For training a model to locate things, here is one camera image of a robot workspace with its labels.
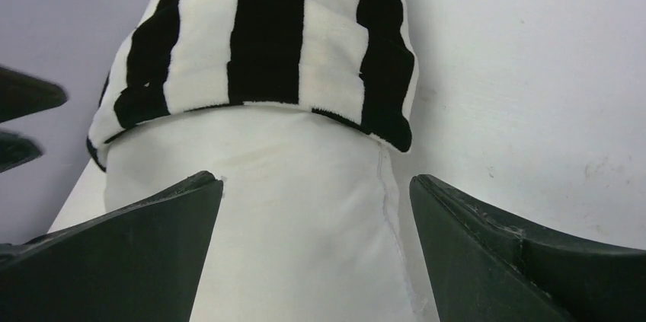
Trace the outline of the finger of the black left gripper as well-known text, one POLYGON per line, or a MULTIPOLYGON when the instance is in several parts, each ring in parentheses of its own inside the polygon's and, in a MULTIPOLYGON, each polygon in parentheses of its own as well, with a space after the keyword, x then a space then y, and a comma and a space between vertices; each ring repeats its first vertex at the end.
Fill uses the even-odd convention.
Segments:
POLYGON ((63 87, 1 66, 1 122, 62 106, 68 100, 63 87))
POLYGON ((1 131, 1 169, 6 172, 43 155, 41 147, 19 133, 1 131))

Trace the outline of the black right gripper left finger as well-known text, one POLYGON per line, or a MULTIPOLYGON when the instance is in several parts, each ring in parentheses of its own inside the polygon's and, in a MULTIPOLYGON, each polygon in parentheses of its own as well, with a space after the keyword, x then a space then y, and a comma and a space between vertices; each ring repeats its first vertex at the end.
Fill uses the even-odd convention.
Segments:
POLYGON ((222 198, 201 171, 25 244, 1 246, 3 321, 188 321, 222 198))

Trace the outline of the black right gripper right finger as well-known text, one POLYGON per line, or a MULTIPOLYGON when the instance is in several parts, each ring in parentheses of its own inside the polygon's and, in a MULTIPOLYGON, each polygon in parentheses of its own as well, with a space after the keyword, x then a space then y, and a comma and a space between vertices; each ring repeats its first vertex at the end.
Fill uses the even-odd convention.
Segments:
POLYGON ((409 186, 442 321, 645 319, 645 252, 565 234, 430 175, 409 186))

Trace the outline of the white pillow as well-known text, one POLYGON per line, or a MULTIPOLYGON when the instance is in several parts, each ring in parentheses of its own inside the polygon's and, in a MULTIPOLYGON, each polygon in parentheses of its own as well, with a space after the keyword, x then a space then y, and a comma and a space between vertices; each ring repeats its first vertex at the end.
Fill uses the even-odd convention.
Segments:
POLYGON ((57 231, 198 171, 224 183, 194 321, 435 321, 437 310, 389 150, 323 116, 269 107, 155 120, 90 164, 57 231))

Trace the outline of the black white striped pillowcase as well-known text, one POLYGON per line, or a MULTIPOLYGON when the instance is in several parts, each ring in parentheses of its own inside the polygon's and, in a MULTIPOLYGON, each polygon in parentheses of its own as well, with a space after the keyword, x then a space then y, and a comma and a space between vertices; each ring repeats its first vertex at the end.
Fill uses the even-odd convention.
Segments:
POLYGON ((126 131, 243 105, 288 107, 411 149, 418 63, 405 0, 150 0, 88 133, 99 168, 126 131))

